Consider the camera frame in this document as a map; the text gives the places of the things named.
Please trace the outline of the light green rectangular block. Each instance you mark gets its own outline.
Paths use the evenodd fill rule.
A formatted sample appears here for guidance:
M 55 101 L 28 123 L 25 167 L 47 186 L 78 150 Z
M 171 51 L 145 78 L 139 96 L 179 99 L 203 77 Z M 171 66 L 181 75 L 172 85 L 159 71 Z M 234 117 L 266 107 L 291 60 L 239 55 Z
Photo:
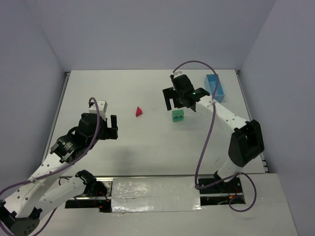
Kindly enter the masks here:
M 173 110 L 172 111 L 172 118 L 175 116 L 183 116 L 184 117 L 185 113 L 183 109 L 179 109 L 179 110 Z

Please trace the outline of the red triangular wood block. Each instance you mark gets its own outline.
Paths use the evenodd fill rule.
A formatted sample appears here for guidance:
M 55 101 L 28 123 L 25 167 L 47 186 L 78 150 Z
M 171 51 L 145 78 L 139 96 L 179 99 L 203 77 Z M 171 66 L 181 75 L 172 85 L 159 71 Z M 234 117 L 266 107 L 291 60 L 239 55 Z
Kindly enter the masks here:
M 140 108 L 140 107 L 137 107 L 135 116 L 136 116 L 136 117 L 139 117 L 139 116 L 142 115 L 142 114 L 143 114 L 143 112 L 142 112 L 141 108 Z

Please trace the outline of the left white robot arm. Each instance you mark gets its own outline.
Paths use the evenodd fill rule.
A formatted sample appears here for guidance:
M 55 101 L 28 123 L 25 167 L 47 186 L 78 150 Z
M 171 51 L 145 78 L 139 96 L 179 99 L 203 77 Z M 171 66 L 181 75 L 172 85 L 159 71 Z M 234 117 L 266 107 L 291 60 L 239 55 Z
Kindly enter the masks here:
M 9 236 L 28 236 L 48 213 L 73 197 L 106 196 L 108 188 L 94 175 L 81 170 L 65 183 L 51 189 L 61 175 L 84 157 L 98 140 L 118 138 L 116 115 L 107 119 L 93 113 L 83 113 L 78 126 L 59 137 L 40 167 L 17 190 L 0 202 L 0 226 Z

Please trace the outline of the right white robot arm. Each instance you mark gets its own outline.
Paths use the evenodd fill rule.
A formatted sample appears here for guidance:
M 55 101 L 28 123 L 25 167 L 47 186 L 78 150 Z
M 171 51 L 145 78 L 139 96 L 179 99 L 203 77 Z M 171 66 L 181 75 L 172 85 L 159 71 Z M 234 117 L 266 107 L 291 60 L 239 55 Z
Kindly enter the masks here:
M 208 135 L 201 151 L 200 159 L 203 159 L 207 143 L 214 126 L 220 127 L 229 137 L 227 159 L 214 173 L 214 182 L 208 185 L 200 185 L 195 181 L 198 190 L 204 190 L 218 185 L 224 188 L 238 176 L 241 170 L 264 150 L 264 141 L 261 126 L 255 119 L 248 121 L 228 110 L 216 100 L 216 92 L 219 86 L 219 77 L 214 74 L 215 87 L 212 92 L 203 88 L 194 88 L 192 82 L 185 74 L 170 75 L 173 84 L 170 88 L 163 89 L 164 100 L 168 110 L 175 108 L 189 108 L 211 119 Z

